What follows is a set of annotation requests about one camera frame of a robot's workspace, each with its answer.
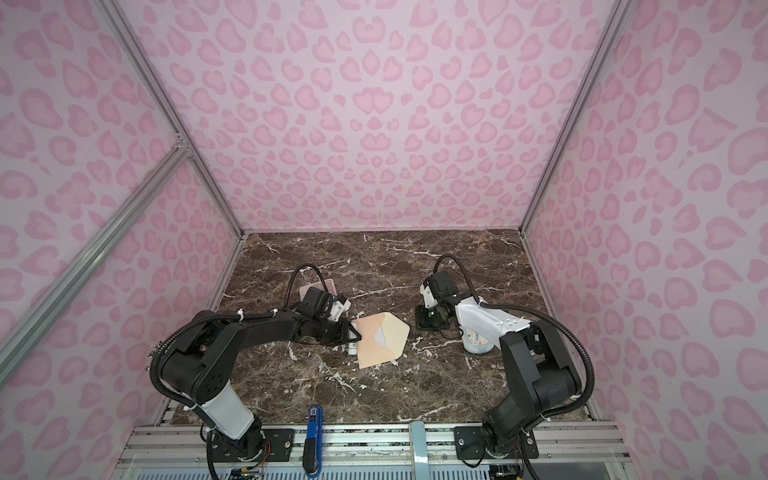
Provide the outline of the peach pink envelope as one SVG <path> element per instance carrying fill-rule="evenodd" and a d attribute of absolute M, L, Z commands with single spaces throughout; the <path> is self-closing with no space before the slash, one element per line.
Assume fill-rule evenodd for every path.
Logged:
<path fill-rule="evenodd" d="M 362 317 L 352 325 L 361 335 L 357 342 L 360 369 L 400 358 L 410 334 L 410 326 L 389 312 Z"/>

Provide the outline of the white letter paper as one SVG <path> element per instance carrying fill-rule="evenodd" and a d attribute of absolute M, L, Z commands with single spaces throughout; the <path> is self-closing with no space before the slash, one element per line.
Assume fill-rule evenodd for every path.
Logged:
<path fill-rule="evenodd" d="M 387 339 L 386 339 L 386 334 L 384 333 L 384 330 L 383 330 L 382 328 L 379 328 L 379 329 L 376 331 L 376 334 L 375 334 L 375 340 L 376 340 L 376 342 L 377 342 L 377 343 L 379 343 L 379 344 L 380 344 L 381 346 L 383 346 L 384 348 L 386 348 L 386 347 L 387 347 Z"/>

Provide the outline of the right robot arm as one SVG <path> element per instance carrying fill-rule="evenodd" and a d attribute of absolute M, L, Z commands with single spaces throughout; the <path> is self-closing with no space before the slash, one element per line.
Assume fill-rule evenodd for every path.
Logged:
<path fill-rule="evenodd" d="M 486 411 L 477 428 L 455 430 L 456 456 L 469 468 L 488 458 L 521 460 L 523 469 L 538 455 L 534 430 L 557 416 L 586 406 L 595 388 L 595 370 L 587 348 L 562 322 L 520 305 L 485 301 L 461 263 L 467 288 L 459 289 L 441 265 L 456 261 L 442 255 L 421 283 L 417 324 L 431 330 L 457 325 L 464 350 L 502 355 L 507 392 Z"/>

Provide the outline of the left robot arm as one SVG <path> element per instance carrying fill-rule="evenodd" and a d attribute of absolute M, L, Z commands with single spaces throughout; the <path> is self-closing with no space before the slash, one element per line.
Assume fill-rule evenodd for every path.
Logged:
<path fill-rule="evenodd" d="M 159 393 L 201 418 L 213 441 L 253 457 L 264 435 L 261 421 L 232 386 L 240 353 L 275 342 L 358 343 L 362 334 L 347 318 L 349 308 L 350 301 L 330 291 L 317 266 L 301 264 L 289 277 L 280 307 L 251 314 L 198 312 L 154 347 L 149 379 Z"/>

